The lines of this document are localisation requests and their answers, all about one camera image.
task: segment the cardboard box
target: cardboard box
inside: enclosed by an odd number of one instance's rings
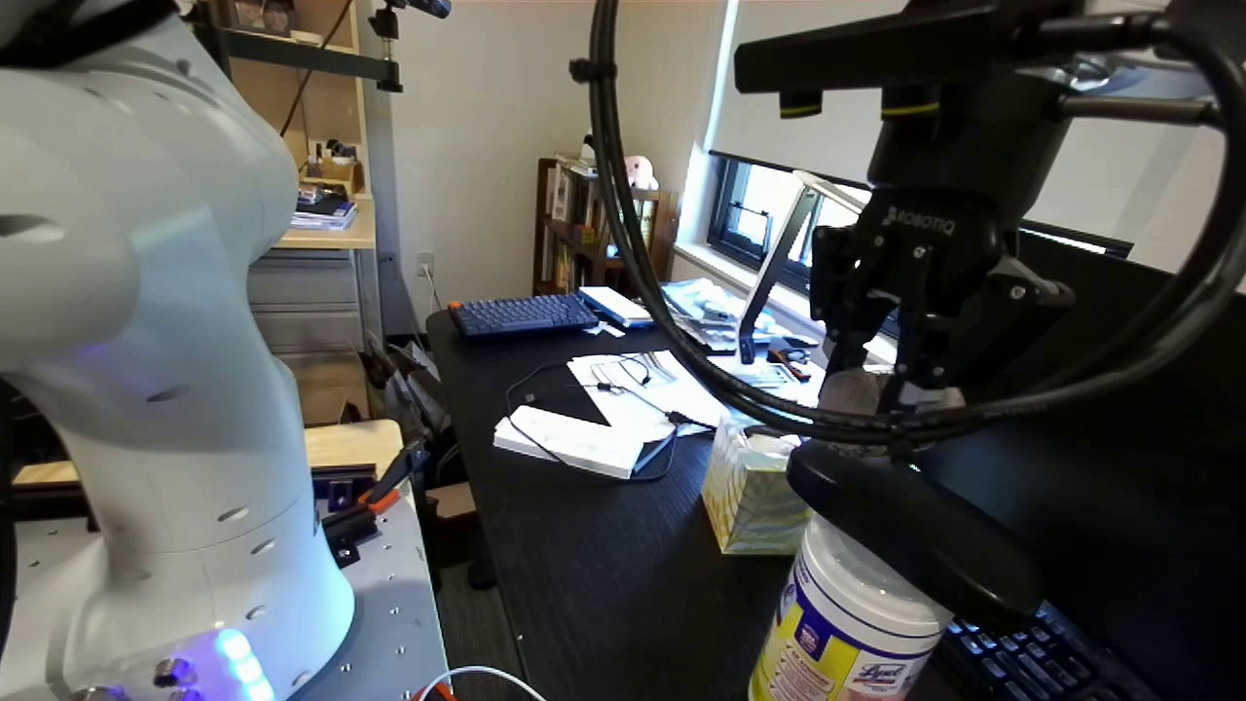
[[[791,558],[811,505],[787,485],[800,437],[751,437],[756,419],[725,413],[703,502],[725,558]]]

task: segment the keyboard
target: keyboard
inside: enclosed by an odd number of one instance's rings
[[[520,301],[459,304],[455,323],[467,337],[550,333],[550,330],[591,326],[596,313],[585,304],[579,293],[520,296]]]
[[[1130,670],[1097,659],[1057,607],[1040,607],[1036,624],[1013,635],[949,624],[934,659],[939,670],[955,675],[970,701],[1154,697]]]

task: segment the label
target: label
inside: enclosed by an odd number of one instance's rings
[[[811,572],[796,566],[770,618],[770,635],[747,681],[751,701],[903,701],[926,653],[890,653],[851,640],[805,596]]]

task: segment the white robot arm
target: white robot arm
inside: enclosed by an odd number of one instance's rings
[[[42,9],[5,0],[0,47]],[[159,662],[203,697],[287,697],[355,614],[291,374],[247,301],[291,158],[178,17],[60,69],[0,66],[0,106],[0,374],[102,526],[15,602],[0,697],[164,697]]]

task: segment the black desk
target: black desk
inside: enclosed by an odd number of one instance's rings
[[[493,446],[511,383],[544,365],[528,393],[541,406],[585,406],[579,385],[556,368],[565,357],[656,337],[459,343],[450,315],[428,318],[428,337],[521,675],[565,701],[744,697],[787,559],[717,553],[703,510],[711,437],[679,439],[657,484],[500,465]]]

